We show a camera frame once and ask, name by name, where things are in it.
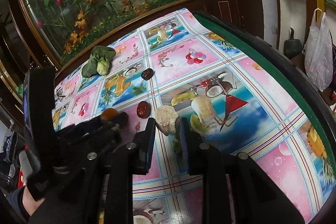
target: red tulip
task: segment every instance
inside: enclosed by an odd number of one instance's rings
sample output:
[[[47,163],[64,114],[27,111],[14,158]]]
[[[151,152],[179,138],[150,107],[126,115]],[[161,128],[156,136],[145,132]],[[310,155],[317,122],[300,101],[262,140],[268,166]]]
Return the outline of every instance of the red tulip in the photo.
[[[57,5],[61,5],[63,3],[63,0],[56,0]]]

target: printed cherry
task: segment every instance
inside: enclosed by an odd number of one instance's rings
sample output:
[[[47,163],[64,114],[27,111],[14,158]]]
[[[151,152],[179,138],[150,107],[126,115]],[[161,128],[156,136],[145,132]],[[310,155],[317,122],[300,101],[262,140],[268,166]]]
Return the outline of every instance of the printed cherry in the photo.
[[[199,63],[202,63],[202,62],[203,62],[203,59],[195,58],[195,59],[194,59],[194,62],[195,62],[196,64],[199,64]]]

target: table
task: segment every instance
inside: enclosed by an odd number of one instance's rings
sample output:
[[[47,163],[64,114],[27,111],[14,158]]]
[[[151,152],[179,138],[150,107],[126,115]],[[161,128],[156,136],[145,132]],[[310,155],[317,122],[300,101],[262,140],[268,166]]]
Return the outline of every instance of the table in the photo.
[[[140,101],[150,103],[151,117],[172,105],[205,142],[248,153],[307,223],[319,211],[335,186],[319,135],[278,82],[230,41],[181,9],[110,47],[117,55],[107,76],[83,78],[81,65],[55,88],[56,130],[113,107],[129,116],[127,143],[147,123],[136,114]],[[147,68],[155,74],[144,81]],[[135,223],[201,223],[202,177],[185,173],[179,136],[157,130],[154,148],[149,173],[133,178]]]

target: printed fruit pattern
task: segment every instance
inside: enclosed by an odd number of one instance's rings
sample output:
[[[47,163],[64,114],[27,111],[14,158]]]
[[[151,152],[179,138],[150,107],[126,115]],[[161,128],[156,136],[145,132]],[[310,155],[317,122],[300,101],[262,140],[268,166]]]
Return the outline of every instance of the printed fruit pattern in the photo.
[[[194,49],[190,48],[189,53],[185,56],[185,58],[188,60],[187,63],[189,65],[192,65],[194,63],[200,64],[207,58],[205,54],[202,52],[196,52]]]

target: green leafy vegetable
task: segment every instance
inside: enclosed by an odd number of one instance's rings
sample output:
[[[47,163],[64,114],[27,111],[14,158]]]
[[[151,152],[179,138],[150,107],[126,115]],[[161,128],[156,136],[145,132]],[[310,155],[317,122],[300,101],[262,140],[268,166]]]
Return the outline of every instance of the green leafy vegetable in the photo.
[[[91,54],[88,63],[86,63],[82,68],[82,76],[84,78],[90,78],[92,75],[96,75],[97,63],[97,60],[95,60]]]
[[[110,62],[106,61],[104,57],[102,57],[98,61],[98,66],[97,66],[97,72],[100,75],[107,75],[109,73],[109,68],[110,68]]]
[[[105,46],[93,47],[88,63],[82,68],[82,76],[89,78],[97,73],[104,76],[107,75],[110,62],[115,56],[116,51],[113,48]]]

